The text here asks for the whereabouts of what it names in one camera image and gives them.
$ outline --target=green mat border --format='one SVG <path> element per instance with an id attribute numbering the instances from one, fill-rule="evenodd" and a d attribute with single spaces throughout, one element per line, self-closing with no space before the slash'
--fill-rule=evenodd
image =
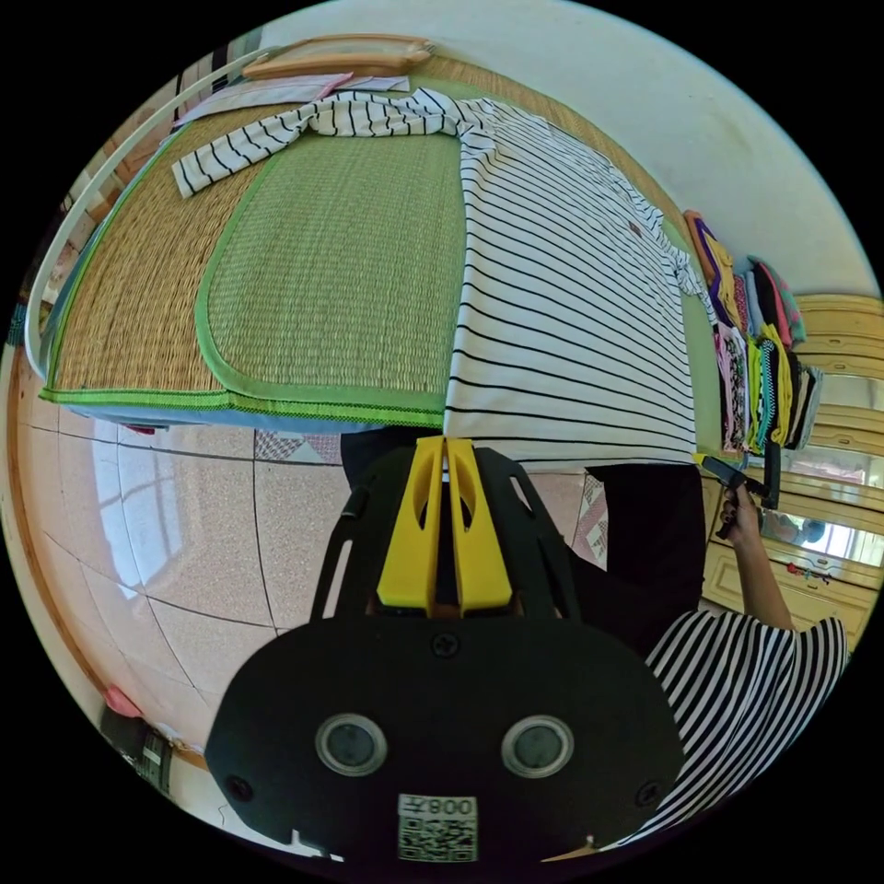
<path id="1" fill-rule="evenodd" d="M 123 205 L 127 203 L 135 191 L 141 186 L 142 181 L 145 179 L 145 174 L 151 169 L 155 163 L 157 163 L 163 154 L 174 144 L 174 142 L 178 139 L 179 135 L 184 132 L 189 123 L 185 123 L 181 128 L 174 133 L 168 141 L 159 148 L 159 150 L 145 163 L 144 167 L 138 172 L 138 178 L 134 182 L 133 186 L 127 190 L 119 200 L 110 208 L 107 217 L 104 221 L 101 222 L 101 226 L 99 229 L 98 235 L 95 237 L 95 241 L 92 243 L 89 248 L 88 255 L 84 259 L 83 263 L 80 264 L 80 269 L 77 272 L 76 278 L 74 282 L 71 284 L 71 290 L 68 293 L 67 299 L 64 302 L 64 306 L 62 307 L 62 314 L 58 318 L 58 327 L 55 330 L 55 335 L 52 337 L 52 349 L 49 354 L 49 366 L 46 370 L 46 388 L 45 390 L 52 391 L 50 385 L 55 381 L 55 374 L 58 370 L 58 357 L 61 351 L 61 344 L 64 338 L 64 333 L 67 330 L 67 321 L 70 317 L 71 307 L 74 305 L 76 300 L 76 294 L 79 291 L 80 283 L 83 281 L 83 276 L 88 269 L 88 266 L 92 263 L 92 256 L 95 254 L 96 249 L 99 246 L 99 243 L 104 239 L 105 234 L 107 233 L 108 227 L 111 226 L 111 222 L 116 217 L 117 213 L 122 209 Z"/>
<path id="2" fill-rule="evenodd" d="M 221 236 L 218 237 L 203 278 L 196 292 L 196 339 L 200 345 L 206 366 L 222 387 L 250 399 L 267 400 L 276 403 L 278 413 L 289 414 L 288 405 L 302 408 L 306 403 L 322 405 L 324 412 L 332 420 L 343 417 L 343 409 L 359 402 L 364 409 L 367 422 L 375 423 L 378 409 L 403 409 L 408 412 L 441 414 L 445 411 L 446 393 L 405 392 L 403 390 L 381 390 L 375 387 L 310 386 L 307 384 L 276 384 L 272 381 L 255 380 L 237 371 L 221 355 L 215 344 L 209 325 L 209 290 L 215 273 L 224 259 L 227 245 L 237 231 L 239 222 L 249 210 L 252 199 L 261 189 L 266 177 L 275 169 L 285 148 L 265 161 L 265 168 L 258 173 L 246 192 L 240 197 L 236 209 L 227 220 Z"/>
<path id="3" fill-rule="evenodd" d="M 193 412 L 223 412 L 266 414 L 273 417 L 292 417 L 317 420 L 340 420 L 356 424 L 384 424 L 427 426 L 442 428 L 443 413 L 419 409 L 366 408 L 363 405 L 337 406 L 338 413 L 330 417 L 326 402 L 274 402 L 254 399 L 228 390 L 211 392 L 169 390 L 49 390 L 43 388 L 40 398 L 55 405 L 80 408 L 114 408 L 134 406 L 155 409 L 177 409 Z"/>

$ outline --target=black and white striped shirt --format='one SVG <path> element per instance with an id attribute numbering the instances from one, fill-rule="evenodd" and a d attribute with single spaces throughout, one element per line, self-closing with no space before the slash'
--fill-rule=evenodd
<path id="1" fill-rule="evenodd" d="M 647 665 L 669 699 L 685 762 L 657 814 L 605 849 L 684 822 L 762 774 L 820 709 L 847 658 L 835 619 L 791 632 L 733 612 L 680 617 Z"/>
<path id="2" fill-rule="evenodd" d="M 176 162 L 182 196 L 307 129 L 460 140 L 464 278 L 444 431 L 529 471 L 690 463 L 693 393 L 681 293 L 715 313 L 662 213 L 611 162 L 540 117 L 420 89 L 342 92 L 215 139 Z"/>

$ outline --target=person's arm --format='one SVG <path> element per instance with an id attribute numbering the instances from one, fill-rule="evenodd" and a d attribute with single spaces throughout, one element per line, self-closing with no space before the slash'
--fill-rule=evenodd
<path id="1" fill-rule="evenodd" d="M 795 629 L 764 549 L 758 515 L 749 493 L 741 485 L 736 493 L 728 490 L 725 494 L 722 519 L 733 520 L 727 539 L 737 555 L 739 587 L 746 613 L 777 629 Z"/>

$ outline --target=folded clothes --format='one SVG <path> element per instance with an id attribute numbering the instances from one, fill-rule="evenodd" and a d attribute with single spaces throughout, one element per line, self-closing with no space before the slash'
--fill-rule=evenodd
<path id="1" fill-rule="evenodd" d="M 796 448 L 804 448 L 810 441 L 813 425 L 817 420 L 817 411 L 820 408 L 820 396 L 822 395 L 822 382 L 824 375 L 815 366 L 807 366 L 808 372 L 813 379 L 813 386 L 808 393 L 808 402 L 805 407 L 804 420 L 801 422 L 801 436 Z"/>
<path id="2" fill-rule="evenodd" d="M 755 289 L 755 273 L 751 270 L 747 271 L 743 275 L 743 282 L 746 284 L 746 303 L 749 308 L 749 334 L 753 338 L 757 338 L 762 333 L 764 316 L 762 315 L 762 307 L 758 303 L 758 292 Z"/>
<path id="3" fill-rule="evenodd" d="M 727 420 L 723 435 L 723 450 L 746 450 L 746 405 L 749 388 L 746 352 L 736 329 L 721 327 L 720 338 L 724 342 L 726 358 L 723 360 L 723 377 L 726 378 Z"/>
<path id="4" fill-rule="evenodd" d="M 718 361 L 718 376 L 721 398 L 722 446 L 725 451 L 733 451 L 731 440 L 734 436 L 734 383 L 731 375 L 730 352 L 727 349 L 727 326 L 719 322 L 713 330 L 715 358 Z"/>
<path id="5" fill-rule="evenodd" d="M 739 313 L 734 299 L 734 262 L 724 246 L 715 239 L 697 212 L 684 213 L 693 245 L 700 258 L 700 266 L 709 286 L 715 314 L 725 325 L 739 324 Z"/>
<path id="6" fill-rule="evenodd" d="M 758 446 L 755 444 L 755 439 L 758 435 L 758 403 L 762 397 L 762 351 L 752 338 L 747 339 L 746 350 L 749 366 L 746 444 L 749 451 L 757 453 Z"/>
<path id="7" fill-rule="evenodd" d="M 750 270 L 752 274 L 752 278 L 755 280 L 755 292 L 758 295 L 758 303 L 762 309 L 762 319 L 764 320 L 764 325 L 772 325 L 774 328 L 777 327 L 777 312 L 776 312 L 776 295 L 774 294 L 774 284 L 770 278 L 761 267 L 754 266 Z"/>
<path id="8" fill-rule="evenodd" d="M 804 326 L 804 319 L 801 316 L 801 310 L 798 308 L 798 303 L 795 300 L 795 296 L 792 294 L 792 290 L 786 284 L 785 280 L 776 270 L 767 262 L 762 261 L 761 258 L 756 258 L 754 255 L 749 256 L 749 260 L 753 264 L 759 264 L 763 267 L 770 276 L 773 278 L 773 282 L 776 285 L 777 292 L 779 293 L 780 298 L 783 301 L 783 309 L 785 311 L 786 320 L 789 323 L 789 332 L 792 337 L 792 345 L 794 346 L 796 343 L 803 343 L 808 339 L 808 333 Z"/>
<path id="9" fill-rule="evenodd" d="M 785 445 L 793 433 L 795 432 L 796 422 L 798 418 L 798 395 L 801 391 L 801 363 L 798 362 L 798 357 L 791 351 L 786 352 L 786 359 L 788 360 L 789 367 L 789 381 L 790 387 L 792 389 L 792 401 L 789 407 L 789 419 L 788 426 L 786 429 L 785 439 L 783 440 L 783 445 Z"/>
<path id="10" fill-rule="evenodd" d="M 795 402 L 797 406 L 796 417 L 795 421 L 792 423 L 792 428 L 789 430 L 789 438 L 785 443 L 786 448 L 794 449 L 797 445 L 798 440 L 801 437 L 801 422 L 804 420 L 805 416 L 805 405 L 808 401 L 808 391 L 810 390 L 811 380 L 812 376 L 807 370 L 807 367 L 801 366 L 798 393 L 795 397 Z"/>
<path id="11" fill-rule="evenodd" d="M 792 379 L 789 375 L 789 361 L 783 342 L 773 325 L 765 325 L 762 329 L 762 336 L 766 340 L 772 341 L 775 348 L 775 359 L 772 356 L 771 362 L 774 366 L 776 421 L 772 426 L 770 438 L 777 445 L 784 445 L 789 435 L 789 414 L 792 410 Z"/>
<path id="12" fill-rule="evenodd" d="M 734 274 L 734 302 L 739 314 L 739 330 L 749 333 L 749 305 L 746 303 L 746 284 L 739 273 Z"/>
<path id="13" fill-rule="evenodd" d="M 776 417 L 776 346 L 773 341 L 762 341 L 761 351 L 762 383 L 761 395 L 756 403 L 758 419 L 755 434 L 755 450 L 759 454 L 764 453 Z"/>
<path id="14" fill-rule="evenodd" d="M 792 346 L 792 333 L 789 331 L 789 320 L 785 317 L 785 308 L 783 306 L 783 299 L 780 297 L 779 290 L 776 287 L 776 282 L 774 278 L 771 276 L 771 272 L 767 269 L 764 264 L 756 264 L 755 270 L 760 273 L 761 279 L 763 280 L 762 285 L 765 290 L 770 291 L 771 298 L 773 299 L 773 309 L 776 312 L 776 330 L 779 332 L 780 341 L 783 342 L 783 347 L 791 347 Z"/>

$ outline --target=tiled floor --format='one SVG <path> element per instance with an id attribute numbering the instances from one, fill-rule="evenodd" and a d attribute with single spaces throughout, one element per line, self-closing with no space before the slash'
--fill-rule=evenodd
<path id="1" fill-rule="evenodd" d="M 21 366 L 25 508 L 62 615 L 103 679 L 202 747 L 238 667 L 309 616 L 348 490 L 337 440 L 220 426 L 142 436 L 39 400 Z M 592 498 L 583 477 L 535 484 L 570 542 Z"/>

